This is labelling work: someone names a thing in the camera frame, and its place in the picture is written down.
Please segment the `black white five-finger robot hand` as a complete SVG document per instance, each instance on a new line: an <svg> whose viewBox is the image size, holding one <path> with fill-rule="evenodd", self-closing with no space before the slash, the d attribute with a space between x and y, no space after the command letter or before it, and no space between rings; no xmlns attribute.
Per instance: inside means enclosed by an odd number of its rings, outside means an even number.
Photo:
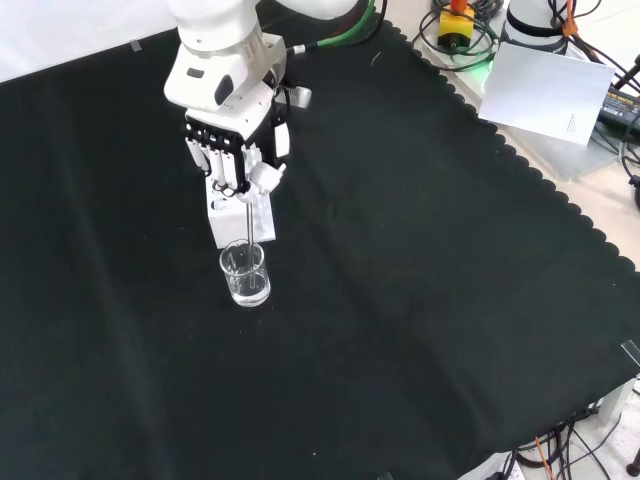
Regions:
<svg viewBox="0 0 640 480"><path fill-rule="evenodd" d="M164 86L185 110L185 141L214 191L253 203L280 184L291 150L288 116L311 92L286 76L287 48L268 35L257 45L200 52L182 45Z"/></svg>

